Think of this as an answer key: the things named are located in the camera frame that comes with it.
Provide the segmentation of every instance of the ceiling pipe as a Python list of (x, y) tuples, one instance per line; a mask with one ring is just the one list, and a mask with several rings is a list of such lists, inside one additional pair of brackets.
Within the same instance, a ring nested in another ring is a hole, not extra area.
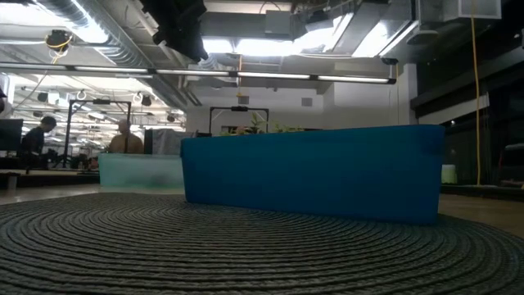
[[(93, 0), (34, 0), (35, 4), (65, 20), (65, 26), (87, 43), (108, 42), (110, 48), (96, 48), (103, 56), (123, 67), (154, 67), (109, 13)], [(157, 91), (168, 106), (186, 109), (187, 99), (165, 79), (140, 79)]]

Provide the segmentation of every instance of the wall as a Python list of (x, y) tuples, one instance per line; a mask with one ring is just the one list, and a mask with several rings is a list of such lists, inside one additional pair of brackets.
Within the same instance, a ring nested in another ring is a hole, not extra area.
[[(269, 121), (281, 125), (345, 129), (417, 124), (409, 105), (417, 97), (417, 68), (408, 64), (401, 70), (394, 85), (334, 83), (323, 96), (314, 89), (243, 88), (242, 95), (250, 96), (249, 107), (269, 108)], [(194, 93), (205, 106), (187, 111), (187, 131), (207, 132), (210, 107), (237, 105), (235, 88), (196, 88)], [(313, 106), (302, 107), (302, 98), (313, 98)], [(213, 134), (219, 134), (222, 126), (249, 125), (251, 121), (250, 113), (224, 111), (217, 116), (219, 113), (214, 111)]]
[(417, 96), (415, 65), (397, 84), (334, 83), (324, 94), (324, 129), (417, 124), (409, 101)]
[[(210, 107), (232, 107), (238, 105), (235, 88), (196, 88), (194, 93), (201, 100), (203, 107), (187, 110), (186, 130), (207, 132), (209, 129)], [(323, 97), (314, 89), (280, 88), (243, 88), (242, 95), (250, 96), (248, 107), (268, 108), (269, 122), (277, 121), (280, 125), (309, 129), (323, 128)], [(312, 107), (302, 107), (302, 98), (313, 98)], [(220, 110), (213, 112), (213, 134), (219, 134), (222, 126), (248, 126), (251, 122), (250, 112), (232, 112)]]

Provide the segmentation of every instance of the hanging light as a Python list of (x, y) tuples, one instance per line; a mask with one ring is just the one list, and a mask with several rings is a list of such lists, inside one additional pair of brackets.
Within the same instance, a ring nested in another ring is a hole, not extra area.
[(145, 107), (151, 106), (151, 96), (150, 95), (142, 96), (142, 105)]
[(47, 102), (47, 98), (49, 97), (48, 93), (39, 93), (36, 97), (39, 102)]
[(173, 123), (176, 120), (176, 118), (174, 117), (174, 114), (168, 114), (166, 120), (169, 123)]

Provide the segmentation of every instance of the lamp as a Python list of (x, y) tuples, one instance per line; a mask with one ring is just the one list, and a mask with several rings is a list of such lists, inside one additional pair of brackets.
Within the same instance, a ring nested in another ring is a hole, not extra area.
[(47, 102), (47, 98), (49, 97), (49, 94), (47, 93), (39, 93), (36, 97), (39, 102)]
[(142, 105), (145, 107), (151, 106), (151, 96), (150, 95), (142, 96)]

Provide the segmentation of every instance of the person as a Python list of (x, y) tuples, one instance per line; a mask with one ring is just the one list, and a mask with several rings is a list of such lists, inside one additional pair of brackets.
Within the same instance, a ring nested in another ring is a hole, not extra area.
[(56, 127), (56, 119), (45, 116), (38, 127), (32, 128), (22, 139), (18, 157), (21, 165), (29, 173), (32, 167), (47, 169), (47, 157), (42, 156), (44, 134), (51, 132)]
[(51, 132), (56, 127), (56, 119), (45, 116), (38, 127), (32, 128), (22, 139), (20, 150), (23, 153), (40, 155), (42, 153), (44, 134)]
[(121, 134), (116, 135), (109, 144), (109, 152), (124, 153), (127, 141), (128, 153), (143, 154), (144, 145), (142, 140), (131, 133), (131, 124), (127, 120), (118, 122), (118, 130)]
[(9, 119), (13, 113), (13, 107), (7, 100), (7, 95), (0, 87), (0, 119)]

